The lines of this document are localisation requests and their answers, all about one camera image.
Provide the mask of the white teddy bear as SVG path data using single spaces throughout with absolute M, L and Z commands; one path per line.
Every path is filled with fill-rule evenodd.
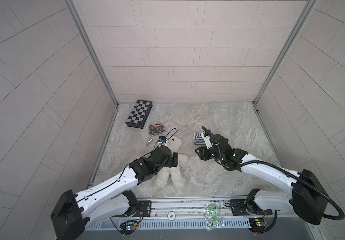
M 179 148 L 182 146 L 182 140 L 177 137 L 172 137 L 171 139 L 167 140 L 164 145 L 168 147 L 172 153 L 178 153 Z M 178 154 L 176 167 L 163 167 L 156 175 L 155 185 L 159 189 L 164 188 L 167 185 L 168 179 L 171 178 L 172 184 L 176 188 L 183 188 L 186 184 L 186 180 L 181 173 L 180 161 L 185 163 L 187 160 L 187 155 Z

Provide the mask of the blue white striped shirt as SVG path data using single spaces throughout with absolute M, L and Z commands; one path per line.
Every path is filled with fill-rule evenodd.
M 202 137 L 202 133 L 194 133 L 193 144 L 195 146 L 205 146 L 206 145 L 205 140 Z

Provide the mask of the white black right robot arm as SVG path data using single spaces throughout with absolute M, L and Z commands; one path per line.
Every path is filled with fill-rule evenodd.
M 241 206 L 249 214 L 258 215 L 266 210 L 294 212 L 310 224 L 320 224 L 328 202 L 320 195 L 324 190 L 312 172 L 299 173 L 264 162 L 244 150 L 232 148 L 221 135 L 206 132 L 200 135 L 204 146 L 195 152 L 201 160 L 214 159 L 227 171 L 251 174 L 280 188 L 279 192 L 252 189 Z

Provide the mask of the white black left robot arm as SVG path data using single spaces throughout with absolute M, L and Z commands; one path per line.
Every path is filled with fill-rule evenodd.
M 131 216 L 138 200 L 132 188 L 152 179 L 164 167 L 177 167 L 178 154 L 166 146 L 126 165 L 122 172 L 90 189 L 64 192 L 57 201 L 51 221 L 58 240 L 76 240 L 89 226 L 114 216 Z

